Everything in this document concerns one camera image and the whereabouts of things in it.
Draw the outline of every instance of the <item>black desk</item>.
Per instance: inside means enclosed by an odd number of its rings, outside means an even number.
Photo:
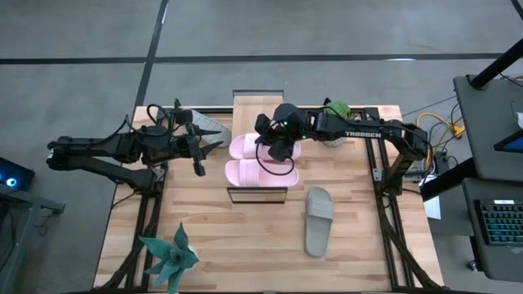
[[[10,254],[7,256],[0,256],[2,259],[7,258],[5,267],[0,269],[0,293],[3,294],[12,291],[13,283],[24,257],[25,246],[29,240],[29,233],[34,229],[38,220],[40,208],[50,209],[53,214],[61,214],[64,211],[65,204],[34,196],[29,192],[9,188],[4,184],[0,184],[0,202],[3,205],[7,205],[9,210],[11,210],[10,212],[5,211],[4,207],[2,207],[1,213],[4,220],[7,218],[7,213],[14,213],[18,216],[15,226],[15,240],[9,241],[10,243],[14,242],[15,246],[12,250],[9,249]],[[11,233],[10,227],[3,223],[0,225],[2,225],[0,229],[7,230],[0,237],[5,238],[4,236]]]
[[[474,236],[463,187],[452,188],[440,195],[441,219],[428,219],[432,234]]]
[[[454,89],[472,158],[426,183],[423,198],[431,198],[459,185],[464,178],[523,182],[523,154],[494,150],[494,144],[520,130],[515,112],[523,113],[523,88],[495,79],[484,90],[476,90],[467,77],[456,77]]]
[[[474,208],[474,200],[523,200],[523,186],[477,179],[465,179],[462,186],[475,235],[472,238],[472,249],[478,269],[491,279],[523,282],[523,247],[487,245]]]

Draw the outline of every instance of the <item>rgb keyboard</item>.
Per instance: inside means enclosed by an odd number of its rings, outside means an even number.
[[[512,200],[487,200],[478,204],[488,244],[523,246],[523,204]]]

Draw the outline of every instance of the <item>yellow cable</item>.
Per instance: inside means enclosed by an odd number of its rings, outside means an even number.
[[[448,131],[450,128],[452,128],[452,125],[451,125],[449,122],[447,122],[447,121],[446,121],[445,119],[443,119],[441,116],[439,116],[439,115],[437,115],[437,114],[433,114],[433,113],[421,113],[421,114],[419,114],[419,115],[418,115],[418,118],[416,118],[416,125],[417,125],[418,127],[419,127],[419,123],[420,123],[420,121],[421,121],[421,118],[424,117],[424,116],[430,116],[430,117],[436,118],[436,119],[438,119],[440,122],[446,124],[446,125],[449,127],[449,128],[447,129],[447,131]],[[427,160],[426,160],[426,163],[425,163],[426,168],[429,167],[429,162],[430,162],[431,157],[432,157],[432,154],[431,154],[430,152],[427,152]]]
[[[422,113],[422,114],[419,114],[418,115],[418,118],[416,119],[416,125],[419,127],[419,121],[421,120],[422,117],[424,116],[431,116],[433,118],[437,118],[440,122],[442,123],[445,123],[447,126],[451,127],[450,126],[450,123],[447,122],[444,118],[442,118],[441,116],[437,115],[437,114],[433,114],[433,113]]]
[[[455,123],[459,122],[460,120],[462,120],[463,117],[461,118],[458,118],[455,122],[454,122],[454,125]],[[436,150],[438,149],[438,146],[441,145],[441,142],[443,142],[443,138],[445,138],[445,135],[447,135],[447,132],[449,132],[451,129],[454,129],[453,127],[449,127],[447,128],[444,132],[443,132],[443,135],[441,135],[441,138],[440,138],[440,141],[438,142],[438,144],[434,145],[434,150],[433,152],[436,153]],[[431,154],[429,154],[427,152],[427,160],[425,161],[425,168],[428,168],[429,167],[429,162],[431,161]]]

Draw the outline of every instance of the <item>blue light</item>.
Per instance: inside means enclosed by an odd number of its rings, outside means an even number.
[[[6,180],[6,184],[9,186],[9,187],[14,187],[16,186],[16,179],[14,178],[9,178]]]

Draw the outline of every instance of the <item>metal bracket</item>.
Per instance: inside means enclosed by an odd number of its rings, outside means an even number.
[[[383,178],[382,168],[373,168],[373,179],[374,181],[381,181]]]
[[[419,183],[420,181],[423,180],[423,175],[421,174],[418,174],[418,173],[406,173],[404,176],[403,176],[403,181],[407,181],[407,182],[414,182],[414,183]]]
[[[156,178],[154,180],[163,180],[165,176],[165,169],[161,167],[156,167],[153,169],[154,174],[156,175]]]

